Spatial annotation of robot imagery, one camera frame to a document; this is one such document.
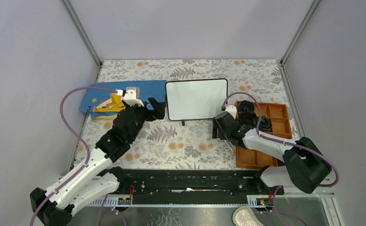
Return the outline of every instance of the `blue mat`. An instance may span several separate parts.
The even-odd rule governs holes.
[[[95,83],[91,86],[103,87],[107,89],[126,89],[126,87],[137,86],[140,88],[141,101],[148,101],[149,97],[155,98],[158,102],[164,101],[165,98],[165,83],[166,80],[152,80],[152,81],[115,81],[115,82],[102,82]],[[89,89],[84,97],[80,110],[84,113],[90,113],[91,118],[97,118],[100,116],[111,116],[117,114],[116,112],[93,112],[94,107],[100,103],[108,100],[111,93],[103,90]]]

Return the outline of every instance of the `robotic arm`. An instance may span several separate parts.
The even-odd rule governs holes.
[[[165,117],[166,103],[158,103],[152,97],[148,99],[149,103],[142,102],[139,99],[139,91],[138,87],[127,87],[125,92],[118,92],[118,95],[124,93],[122,102],[126,108],[119,112],[113,121],[113,127],[91,150],[87,163],[82,161],[45,190],[36,188],[30,193],[33,211],[53,193],[37,215],[45,226],[67,225],[84,206],[120,189],[121,184],[129,179],[123,169],[114,167],[99,180],[91,182],[93,177],[110,167],[130,149],[130,144],[136,139],[145,121]],[[153,110],[147,108],[148,104],[151,104]]]
[[[282,161],[285,166],[261,170],[260,178],[268,187],[295,185],[301,191],[310,194],[331,172],[331,166],[320,157],[286,144],[297,143],[321,154],[309,138],[302,137],[295,141],[262,132],[258,135],[255,128],[248,125],[241,126],[235,120],[235,115],[236,109],[230,105],[226,111],[213,118],[212,138],[219,137],[222,140],[230,141],[235,146],[258,150]]]

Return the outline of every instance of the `fern pattern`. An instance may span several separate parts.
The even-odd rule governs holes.
[[[97,82],[144,80],[228,80],[229,93],[248,92],[262,102],[288,105],[293,138],[297,128],[288,104],[284,84],[275,60],[106,60]],[[234,95],[228,103],[246,99]],[[82,133],[90,148],[107,131],[107,120],[87,118]],[[211,139],[212,123],[207,120],[181,122],[164,120],[145,122],[130,150],[111,167],[125,169],[236,169],[235,153],[226,144]],[[86,159],[80,142],[73,165]]]

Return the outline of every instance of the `white wall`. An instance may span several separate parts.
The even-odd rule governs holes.
[[[60,0],[0,0],[0,226],[28,225],[29,193],[66,171],[75,138],[59,102],[95,74]],[[75,129],[83,96],[71,96],[65,107]]]
[[[312,0],[72,0],[101,60],[280,59]]]
[[[366,0],[325,0],[286,64],[305,128],[341,174],[346,226],[366,226]]]

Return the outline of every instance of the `gray floor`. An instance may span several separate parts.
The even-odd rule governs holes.
[[[322,203],[317,198],[278,198],[279,210],[304,219],[309,226],[328,226]],[[78,212],[68,226],[95,226],[98,207],[86,207]],[[129,208],[123,212],[129,226],[234,226],[232,215],[236,208]],[[284,226],[276,214],[257,214],[265,226]],[[290,226],[303,226],[283,216]],[[103,211],[101,226],[123,226],[120,215],[109,209]]]

